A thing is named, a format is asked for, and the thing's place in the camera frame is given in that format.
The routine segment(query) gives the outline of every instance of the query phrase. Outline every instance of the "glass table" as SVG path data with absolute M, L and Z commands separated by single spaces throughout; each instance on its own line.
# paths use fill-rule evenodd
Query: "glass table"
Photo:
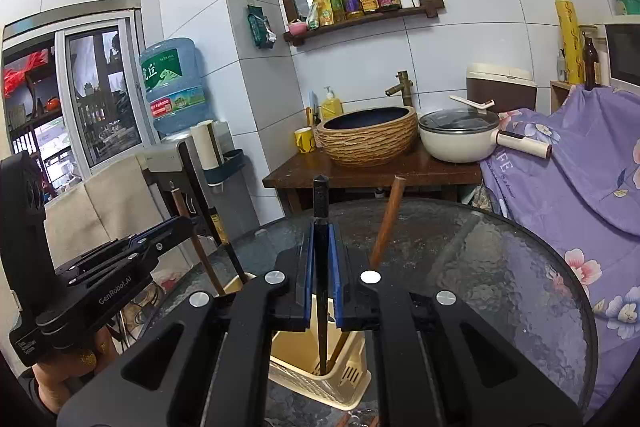
M 330 206 L 330 217 L 340 224 L 342 240 L 350 250 L 372 250 L 385 204 L 359 200 Z M 311 217 L 311 211 L 303 212 L 234 241 L 244 270 L 261 275 L 272 269 L 279 251 L 301 243 Z M 214 252 L 210 259 L 223 284 L 236 275 L 224 253 Z M 383 277 L 392 273 L 414 293 L 433 296 L 438 289 L 453 291 L 582 411 L 586 409 L 597 367 L 593 313 L 571 269 L 540 238 L 512 221 L 471 206 L 405 199 L 380 272 Z M 200 289 L 216 293 L 198 264 L 167 295 L 149 326 Z M 372 382 L 348 416 L 270 381 L 265 425 L 369 426 L 378 410 L 371 346 L 367 337 Z

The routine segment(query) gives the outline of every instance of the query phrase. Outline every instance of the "human hand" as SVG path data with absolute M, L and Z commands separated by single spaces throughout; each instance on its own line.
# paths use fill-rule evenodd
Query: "human hand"
M 33 366 L 40 400 L 52 413 L 58 414 L 71 397 L 71 391 L 64 383 L 67 378 L 82 377 L 91 371 L 98 374 L 118 357 L 111 333 L 106 327 L 95 333 L 94 344 L 93 351 L 55 351 Z

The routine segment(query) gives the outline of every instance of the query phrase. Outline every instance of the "silver screw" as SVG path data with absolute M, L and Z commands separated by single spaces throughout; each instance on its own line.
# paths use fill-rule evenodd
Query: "silver screw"
M 209 295 L 204 292 L 196 292 L 189 297 L 189 304 L 194 308 L 202 308 L 209 302 Z
M 375 284 L 380 282 L 382 276 L 375 270 L 366 270 L 360 274 L 360 280 L 365 284 Z
M 436 294 L 436 301 L 443 306 L 451 306 L 456 301 L 456 295 L 449 290 L 442 290 Z
M 284 281 L 284 273 L 278 270 L 270 271 L 264 276 L 264 280 L 269 284 L 280 284 Z

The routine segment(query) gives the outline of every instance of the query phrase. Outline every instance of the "floral tablecloth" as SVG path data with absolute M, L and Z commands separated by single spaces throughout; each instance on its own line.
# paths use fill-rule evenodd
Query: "floral tablecloth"
M 640 97 L 580 86 L 551 116 L 500 118 L 503 129 L 553 145 L 550 160 L 498 148 L 482 175 L 494 211 L 548 242 L 590 299 L 600 352 L 593 413 L 640 348 Z M 553 269 L 547 276 L 566 291 Z

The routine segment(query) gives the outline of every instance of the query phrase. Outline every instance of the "soap pump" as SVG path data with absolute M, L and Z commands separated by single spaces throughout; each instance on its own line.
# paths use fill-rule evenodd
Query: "soap pump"
M 336 98 L 330 86 L 325 86 L 324 89 L 326 89 L 326 99 L 324 99 L 324 102 L 322 102 L 322 105 L 320 106 L 322 121 L 329 120 L 334 116 L 340 116 L 342 114 L 342 103 L 340 102 L 340 99 Z

